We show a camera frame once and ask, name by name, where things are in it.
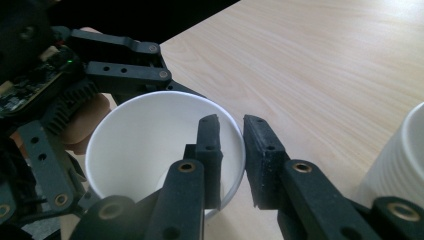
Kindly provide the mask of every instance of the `brass insert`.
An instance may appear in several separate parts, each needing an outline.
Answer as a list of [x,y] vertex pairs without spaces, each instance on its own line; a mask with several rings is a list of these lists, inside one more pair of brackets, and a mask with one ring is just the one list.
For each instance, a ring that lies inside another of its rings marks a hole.
[[389,203],[387,208],[393,215],[406,221],[417,222],[421,219],[421,216],[414,209],[403,203]]

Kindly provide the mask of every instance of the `wooden table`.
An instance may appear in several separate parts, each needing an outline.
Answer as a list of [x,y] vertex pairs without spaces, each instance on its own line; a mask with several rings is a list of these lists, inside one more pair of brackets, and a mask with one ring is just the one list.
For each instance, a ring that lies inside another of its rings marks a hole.
[[[264,118],[290,157],[346,197],[424,100],[424,2],[241,0],[161,45],[177,82],[243,127]],[[206,240],[283,239],[245,177]]]

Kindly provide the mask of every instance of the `mounting hole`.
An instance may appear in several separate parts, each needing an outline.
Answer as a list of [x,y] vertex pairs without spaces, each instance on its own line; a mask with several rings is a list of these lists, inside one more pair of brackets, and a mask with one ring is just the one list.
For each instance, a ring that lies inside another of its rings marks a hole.
[[66,204],[66,202],[68,201],[68,195],[62,193],[56,196],[56,198],[54,199],[54,203],[56,204],[56,206],[63,206]]
[[293,164],[293,169],[300,173],[310,173],[312,172],[311,166],[306,163],[295,163]]
[[180,230],[175,227],[169,227],[163,230],[163,239],[172,240],[180,237]]
[[118,217],[124,212],[122,205],[117,203],[107,203],[99,211],[99,218],[102,220],[110,220]]
[[421,219],[420,214],[403,203],[389,203],[387,204],[387,208],[393,215],[406,221],[417,222]]
[[341,230],[341,233],[343,236],[345,236],[349,240],[361,240],[362,236],[353,228],[350,227],[344,227]]
[[36,143],[38,143],[40,141],[40,139],[38,138],[38,137],[33,137],[33,138],[31,138],[31,143],[32,144],[36,144]]
[[181,163],[180,166],[178,166],[180,172],[193,172],[194,169],[196,169],[196,165],[190,162]]
[[0,218],[6,216],[10,212],[10,206],[8,204],[0,205]]
[[42,154],[38,155],[38,160],[39,161],[44,161],[46,159],[47,159],[47,154],[42,153]]

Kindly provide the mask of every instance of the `black plastic part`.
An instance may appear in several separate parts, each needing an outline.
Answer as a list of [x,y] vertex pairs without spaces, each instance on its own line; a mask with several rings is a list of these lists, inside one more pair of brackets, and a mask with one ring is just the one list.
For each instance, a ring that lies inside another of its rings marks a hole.
[[11,139],[0,142],[0,224],[37,210],[28,199],[37,198],[36,181]]
[[51,210],[57,213],[75,210],[85,190],[59,138],[39,121],[20,127],[18,132]]
[[381,239],[314,164],[287,161],[280,178],[309,238]]
[[157,43],[74,29],[66,44],[87,63],[97,61],[166,68]]
[[0,85],[25,71],[55,41],[41,1],[0,1]]
[[98,92],[96,85],[87,78],[73,83],[49,104],[41,123],[51,133],[59,135],[78,108]]
[[285,193],[278,176],[279,169],[290,160],[284,146],[264,119],[252,115],[244,116],[243,138],[254,205],[260,209],[284,207]]
[[171,73],[164,68],[126,65],[106,62],[90,62],[87,76],[95,82],[99,91],[112,94],[140,94],[148,91],[146,85],[164,89],[171,80]]
[[184,159],[171,165],[144,240],[203,239],[203,179],[199,161]]
[[216,114],[199,121],[195,159],[205,168],[205,208],[221,208],[221,163],[222,152],[219,138],[219,120]]

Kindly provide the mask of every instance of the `cup rim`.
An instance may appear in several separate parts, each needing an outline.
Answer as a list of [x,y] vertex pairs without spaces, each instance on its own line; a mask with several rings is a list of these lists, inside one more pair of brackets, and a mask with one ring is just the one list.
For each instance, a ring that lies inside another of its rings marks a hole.
[[424,102],[421,102],[420,104],[418,104],[417,106],[415,106],[411,111],[409,111],[409,113],[406,115],[402,125],[401,125],[401,138],[402,140],[400,141],[402,144],[402,149],[404,154],[406,155],[406,157],[408,159],[413,159],[413,161],[408,161],[409,164],[411,164],[411,166],[419,172],[424,173],[424,168],[423,166],[421,166],[418,161],[419,159],[416,159],[416,155],[413,154],[414,150],[412,148],[412,139],[410,136],[411,131],[414,131],[414,129],[412,129],[411,126],[411,121],[414,118],[414,116],[417,114],[418,111],[424,111]]

